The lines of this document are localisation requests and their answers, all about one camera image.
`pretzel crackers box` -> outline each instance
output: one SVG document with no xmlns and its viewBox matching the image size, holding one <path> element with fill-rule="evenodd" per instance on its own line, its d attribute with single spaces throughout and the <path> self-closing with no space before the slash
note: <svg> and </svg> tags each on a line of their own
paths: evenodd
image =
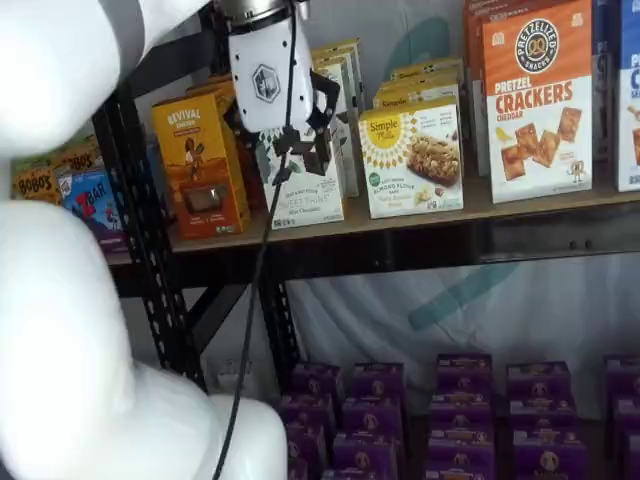
<svg viewBox="0 0 640 480">
<path fill-rule="evenodd" d="M 233 95 L 205 92 L 152 109 L 170 200 L 185 238 L 240 233 L 250 221 L 236 140 L 224 121 Z"/>
<path fill-rule="evenodd" d="M 626 192 L 640 189 L 640 5 L 620 0 L 617 99 L 617 184 Z"/>
<path fill-rule="evenodd" d="M 482 24 L 493 201 L 591 188 L 591 2 L 547 0 Z"/>
<path fill-rule="evenodd" d="M 342 149 L 345 193 L 347 197 L 357 197 L 360 195 L 358 179 L 362 177 L 362 149 L 358 114 L 351 102 L 353 93 L 347 76 L 347 64 L 342 57 L 316 60 L 314 70 L 340 85 L 340 97 L 336 105 L 336 125 Z"/>
<path fill-rule="evenodd" d="M 370 110 L 360 119 L 372 218 L 463 207 L 455 98 Z"/>
</svg>

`snack box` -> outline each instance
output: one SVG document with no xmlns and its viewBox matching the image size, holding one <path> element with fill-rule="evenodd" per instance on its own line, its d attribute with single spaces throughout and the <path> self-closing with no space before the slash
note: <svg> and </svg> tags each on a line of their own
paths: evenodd
<svg viewBox="0 0 640 480">
<path fill-rule="evenodd" d="M 249 225 L 236 140 L 223 118 L 234 99 L 209 91 L 152 109 L 171 207 L 185 238 L 241 233 Z"/>
<path fill-rule="evenodd" d="M 327 466 L 327 445 L 322 425 L 285 423 L 289 458 L 304 460 L 310 480 L 318 480 Z"/>
<path fill-rule="evenodd" d="M 640 188 L 640 8 L 634 0 L 616 3 L 619 48 L 616 58 L 616 183 L 627 192 Z"/>
<path fill-rule="evenodd" d="M 344 401 L 344 380 L 340 367 L 324 363 L 301 362 L 291 373 L 291 390 L 311 395 L 331 395 L 336 419 Z"/>
<path fill-rule="evenodd" d="M 591 0 L 543 0 L 483 19 L 494 203 L 592 185 Z"/>
<path fill-rule="evenodd" d="M 376 472 L 345 468 L 343 470 L 325 470 L 322 480 L 381 480 L 383 477 Z"/>
<path fill-rule="evenodd" d="M 126 252 L 126 236 L 103 168 L 78 172 L 69 165 L 56 169 L 61 205 L 81 219 L 105 253 Z"/>
<path fill-rule="evenodd" d="M 587 448 L 572 429 L 515 430 L 513 458 L 516 480 L 587 478 Z"/>
<path fill-rule="evenodd" d="M 278 404 L 282 420 L 289 424 L 297 422 L 303 426 L 322 426 L 327 450 L 336 433 L 331 395 L 306 395 L 291 393 L 283 395 Z"/>
<path fill-rule="evenodd" d="M 455 428 L 450 425 L 430 425 L 430 461 L 453 465 L 479 465 L 495 475 L 494 432 L 490 426 Z"/>
<path fill-rule="evenodd" d="M 571 395 L 571 373 L 565 362 L 520 363 L 507 365 L 507 395 Z"/>
<path fill-rule="evenodd" d="M 482 465 L 459 465 L 429 460 L 423 480 L 493 480 L 493 470 Z"/>
<path fill-rule="evenodd" d="M 314 62 L 314 70 L 340 85 L 340 97 L 335 115 L 344 165 L 345 193 L 347 197 L 357 197 L 360 195 L 358 179 L 362 176 L 362 148 L 360 131 L 358 130 L 358 114 L 350 101 L 352 93 L 347 77 L 346 62 L 342 57 L 318 60 Z"/>
<path fill-rule="evenodd" d="M 464 206 L 453 97 L 371 110 L 360 118 L 371 218 Z"/>
<path fill-rule="evenodd" d="M 491 355 L 483 353 L 440 354 L 436 360 L 439 390 L 492 391 Z"/>
<path fill-rule="evenodd" d="M 335 116 L 317 135 L 306 123 L 294 128 L 299 140 L 286 154 L 285 167 L 291 175 L 282 184 L 274 230 L 344 220 L 346 179 Z M 274 183 L 281 164 L 278 144 L 283 136 L 283 128 L 265 130 L 256 149 L 267 205 L 271 205 L 276 191 Z"/>
<path fill-rule="evenodd" d="M 368 432 L 338 433 L 333 441 L 333 467 L 369 470 L 378 478 L 397 480 L 394 439 Z"/>
<path fill-rule="evenodd" d="M 436 392 L 431 397 L 429 418 L 434 424 L 454 427 L 490 425 L 493 409 L 486 392 Z"/>
<path fill-rule="evenodd" d="M 311 51 L 313 62 L 331 60 L 333 58 L 343 59 L 347 66 L 347 77 L 349 80 L 349 91 L 352 94 L 351 105 L 355 108 L 356 115 L 365 110 L 365 100 L 363 95 L 358 95 L 359 86 L 362 85 L 360 71 L 358 67 L 358 52 L 353 46 L 317 48 Z"/>
<path fill-rule="evenodd" d="M 287 480 L 312 480 L 308 475 L 307 462 L 299 458 L 288 459 Z"/>
<path fill-rule="evenodd" d="M 578 422 L 576 404 L 565 398 L 511 398 L 509 415 L 514 428 L 573 427 Z"/>
<path fill-rule="evenodd" d="M 349 75 L 350 81 L 353 79 L 353 88 L 352 91 L 357 97 L 357 105 L 359 107 L 359 111 L 363 111 L 366 109 L 367 105 L 367 92 L 364 86 L 362 67 L 360 63 L 360 56 L 362 54 L 362 45 L 360 44 L 359 38 L 348 38 L 346 40 L 342 40 L 340 42 L 331 43 L 327 45 L 323 45 L 320 48 L 314 49 L 313 53 L 316 52 L 325 52 L 325 55 L 335 53 L 341 51 L 343 49 L 347 49 L 353 52 L 353 75 Z"/>
</svg>

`brand logo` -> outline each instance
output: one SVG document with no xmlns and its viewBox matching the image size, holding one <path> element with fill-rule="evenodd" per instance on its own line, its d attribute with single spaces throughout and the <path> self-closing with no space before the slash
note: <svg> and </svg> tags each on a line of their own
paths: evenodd
<svg viewBox="0 0 640 480">
<path fill-rule="evenodd" d="M 527 23 L 516 41 L 516 60 L 525 72 L 544 72 L 558 55 L 560 38 L 555 25 L 537 18 Z"/>
</svg>

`purple box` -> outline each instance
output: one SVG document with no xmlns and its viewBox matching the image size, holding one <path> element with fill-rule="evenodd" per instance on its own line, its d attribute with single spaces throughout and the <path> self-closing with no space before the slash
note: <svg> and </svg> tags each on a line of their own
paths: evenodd
<svg viewBox="0 0 640 480">
<path fill-rule="evenodd" d="M 336 434 L 336 419 L 333 413 L 331 395 L 306 395 L 291 393 L 283 395 L 278 412 L 285 424 L 297 422 L 300 425 L 322 425 L 327 449 Z"/>
<path fill-rule="evenodd" d="M 432 425 L 429 432 L 429 460 L 453 465 L 479 465 L 494 475 L 495 445 L 493 428 L 480 426 L 453 428 Z"/>
<path fill-rule="evenodd" d="M 311 395 L 331 395 L 336 414 L 344 401 L 342 369 L 324 363 L 298 363 L 291 373 L 291 391 Z"/>
<path fill-rule="evenodd" d="M 322 480 L 382 480 L 382 477 L 376 472 L 345 468 L 344 470 L 325 470 Z"/>
<path fill-rule="evenodd" d="M 456 465 L 429 460 L 424 468 L 423 480 L 493 480 L 493 472 L 480 465 Z"/>
<path fill-rule="evenodd" d="M 300 458 L 289 457 L 287 480 L 309 480 L 307 462 Z"/>
<path fill-rule="evenodd" d="M 394 439 L 388 435 L 338 433 L 333 441 L 333 466 L 375 472 L 380 478 L 398 479 Z"/>
<path fill-rule="evenodd" d="M 587 475 L 587 448 L 572 429 L 515 430 L 513 458 L 516 480 Z"/>
<path fill-rule="evenodd" d="M 513 428 L 573 427 L 578 412 L 573 398 L 512 398 L 509 414 Z"/>
<path fill-rule="evenodd" d="M 436 366 L 436 380 L 439 390 L 491 391 L 491 355 L 440 354 Z"/>
<path fill-rule="evenodd" d="M 322 425 L 285 424 L 290 458 L 307 462 L 310 480 L 317 480 L 327 466 L 327 447 Z"/>
<path fill-rule="evenodd" d="M 565 362 L 522 363 L 507 366 L 510 397 L 566 397 L 571 395 L 571 373 Z"/>
<path fill-rule="evenodd" d="M 429 405 L 431 422 L 455 427 L 488 425 L 493 421 L 490 395 L 479 392 L 436 392 Z"/>
</svg>

